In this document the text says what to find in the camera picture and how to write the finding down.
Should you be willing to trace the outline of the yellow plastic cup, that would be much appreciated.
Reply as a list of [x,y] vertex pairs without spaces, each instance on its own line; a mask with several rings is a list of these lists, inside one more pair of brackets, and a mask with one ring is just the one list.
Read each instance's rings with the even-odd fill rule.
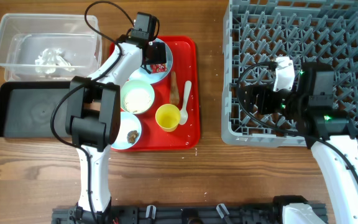
[[164,131],[172,132],[179,125],[180,110],[173,104],[164,104],[157,109],[155,120]]

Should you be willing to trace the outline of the green bowl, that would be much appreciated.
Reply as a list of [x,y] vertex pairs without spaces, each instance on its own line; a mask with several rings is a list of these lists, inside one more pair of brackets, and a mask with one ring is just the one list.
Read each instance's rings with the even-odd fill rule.
[[154,103],[155,91],[142,80],[126,81],[121,88],[121,109],[132,114],[143,114]]

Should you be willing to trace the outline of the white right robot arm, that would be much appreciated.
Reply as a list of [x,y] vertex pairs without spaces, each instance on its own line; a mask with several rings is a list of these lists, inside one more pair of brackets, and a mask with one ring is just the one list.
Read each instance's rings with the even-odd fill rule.
[[303,137],[306,146],[321,169],[337,223],[358,223],[358,143],[356,129],[345,111],[335,110],[333,68],[326,63],[307,62],[299,77],[291,62],[264,62],[275,70],[275,81],[269,85],[241,83],[249,66],[236,84],[237,100],[243,112],[263,127],[269,124],[257,119],[260,114],[280,113],[294,120],[296,131],[284,129],[291,136]]

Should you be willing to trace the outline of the brown food scrap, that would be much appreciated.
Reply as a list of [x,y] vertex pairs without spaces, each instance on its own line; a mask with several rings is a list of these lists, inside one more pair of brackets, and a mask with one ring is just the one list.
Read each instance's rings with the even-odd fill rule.
[[129,131],[127,134],[127,142],[129,144],[135,144],[139,137],[139,132],[137,130]]

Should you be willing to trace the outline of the pile of white rice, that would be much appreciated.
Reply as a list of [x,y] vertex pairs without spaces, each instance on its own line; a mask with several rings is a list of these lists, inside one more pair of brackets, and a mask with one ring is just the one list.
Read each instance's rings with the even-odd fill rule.
[[152,98],[145,89],[134,89],[124,97],[124,109],[133,114],[140,114],[147,111],[152,104]]

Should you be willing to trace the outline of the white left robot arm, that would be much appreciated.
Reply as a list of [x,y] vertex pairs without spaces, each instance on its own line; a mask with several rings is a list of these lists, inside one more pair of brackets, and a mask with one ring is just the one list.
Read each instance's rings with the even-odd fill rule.
[[165,46],[155,43],[159,20],[140,12],[134,25],[114,44],[114,52],[88,77],[74,77],[67,103],[66,132],[80,159],[81,196],[69,219],[76,223],[109,223],[111,194],[108,155],[121,122],[120,91],[143,65],[164,63]]

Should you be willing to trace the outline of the light blue small bowl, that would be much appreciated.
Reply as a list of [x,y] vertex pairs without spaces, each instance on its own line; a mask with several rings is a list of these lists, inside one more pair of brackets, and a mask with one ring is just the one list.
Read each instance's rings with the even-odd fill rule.
[[132,113],[122,111],[119,132],[116,140],[111,145],[111,148],[116,150],[126,150],[135,146],[136,143],[129,144],[127,142],[127,134],[129,131],[133,131],[133,130],[137,130],[139,132],[139,137],[136,141],[137,143],[142,134],[142,125],[137,116],[135,116]]

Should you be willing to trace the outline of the red snack wrapper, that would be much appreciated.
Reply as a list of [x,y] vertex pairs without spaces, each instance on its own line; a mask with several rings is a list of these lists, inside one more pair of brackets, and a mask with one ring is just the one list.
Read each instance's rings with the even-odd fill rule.
[[167,66],[165,63],[152,64],[150,65],[151,73],[161,73],[167,71]]

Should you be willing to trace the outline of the white tissue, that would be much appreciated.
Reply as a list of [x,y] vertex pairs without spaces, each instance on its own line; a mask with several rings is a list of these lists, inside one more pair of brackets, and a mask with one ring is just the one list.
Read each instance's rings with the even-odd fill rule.
[[52,74],[56,72],[56,67],[63,67],[68,72],[74,71],[75,69],[71,67],[71,63],[63,58],[64,53],[64,50],[60,48],[45,49],[35,59],[35,71],[37,73]]

